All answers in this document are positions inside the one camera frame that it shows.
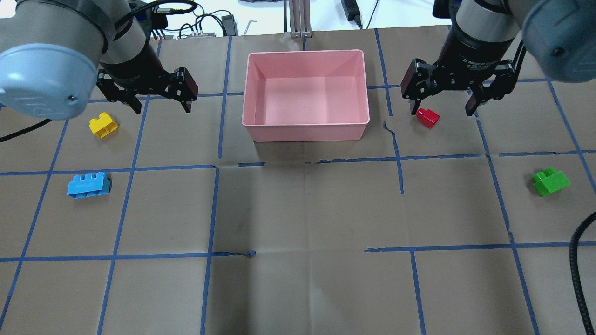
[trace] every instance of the yellow block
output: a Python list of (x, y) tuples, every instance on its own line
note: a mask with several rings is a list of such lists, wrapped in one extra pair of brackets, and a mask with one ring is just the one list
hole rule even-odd
[(115, 131), (117, 128), (118, 124), (106, 112), (101, 113), (99, 119), (91, 119), (89, 121), (89, 129), (98, 138), (104, 138), (104, 136)]

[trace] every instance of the toy block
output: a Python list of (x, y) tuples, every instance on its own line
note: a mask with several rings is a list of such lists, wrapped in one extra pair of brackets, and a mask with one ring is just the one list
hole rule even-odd
[(66, 195), (75, 199), (101, 196), (110, 192), (111, 180), (105, 172), (87, 173), (83, 179), (81, 176), (74, 176), (69, 182)]
[(416, 116), (418, 117), (420, 123), (425, 125), (427, 128), (434, 127), (435, 123), (437, 123), (437, 121), (441, 117), (441, 115), (438, 115), (437, 113), (433, 112), (433, 110), (423, 108), (419, 109), (416, 112)]
[(533, 176), (534, 187), (541, 197), (546, 197), (564, 187), (571, 185), (571, 182), (562, 172), (557, 172), (554, 167), (535, 173)]
[(117, 128), (118, 124), (106, 112), (101, 113), (99, 119), (91, 119), (89, 121), (89, 129), (91, 129), (91, 132), (97, 138), (104, 138), (104, 136), (115, 131)]

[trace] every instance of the green block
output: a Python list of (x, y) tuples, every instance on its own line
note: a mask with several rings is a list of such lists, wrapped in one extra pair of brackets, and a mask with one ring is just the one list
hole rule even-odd
[(571, 185), (571, 182), (562, 172), (557, 172), (554, 167), (534, 174), (534, 187), (541, 197), (546, 197), (566, 186)]

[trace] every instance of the empty container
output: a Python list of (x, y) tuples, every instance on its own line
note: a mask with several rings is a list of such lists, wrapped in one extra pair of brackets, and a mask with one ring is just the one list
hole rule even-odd
[(249, 55), (242, 124), (255, 142), (356, 141), (370, 117), (361, 50)]

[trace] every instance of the blue block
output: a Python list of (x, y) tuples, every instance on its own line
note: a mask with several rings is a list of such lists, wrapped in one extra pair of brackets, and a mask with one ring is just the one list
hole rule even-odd
[(105, 172), (97, 172), (95, 176), (93, 173), (87, 173), (85, 179), (81, 176), (73, 177), (66, 195), (75, 199), (101, 196), (110, 192), (110, 185), (110, 178)]

